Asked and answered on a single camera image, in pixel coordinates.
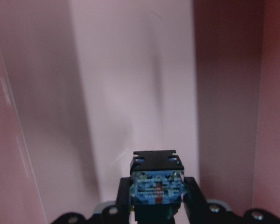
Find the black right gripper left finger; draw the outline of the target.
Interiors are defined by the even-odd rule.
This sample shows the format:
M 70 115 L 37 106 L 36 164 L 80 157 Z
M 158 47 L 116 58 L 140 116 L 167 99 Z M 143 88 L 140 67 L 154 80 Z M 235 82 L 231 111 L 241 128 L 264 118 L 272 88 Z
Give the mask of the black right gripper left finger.
M 123 210 L 131 209 L 131 196 L 130 187 L 132 181 L 130 177 L 123 177 L 119 181 L 119 188 L 116 197 L 116 205 L 120 206 Z

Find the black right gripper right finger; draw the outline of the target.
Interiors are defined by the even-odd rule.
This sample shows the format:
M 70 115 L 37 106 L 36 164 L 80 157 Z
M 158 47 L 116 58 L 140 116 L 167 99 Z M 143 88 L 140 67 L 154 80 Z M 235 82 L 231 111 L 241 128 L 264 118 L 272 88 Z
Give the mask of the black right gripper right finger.
M 184 177 L 186 193 L 183 196 L 184 208 L 190 222 L 208 222 L 207 201 L 194 177 Z

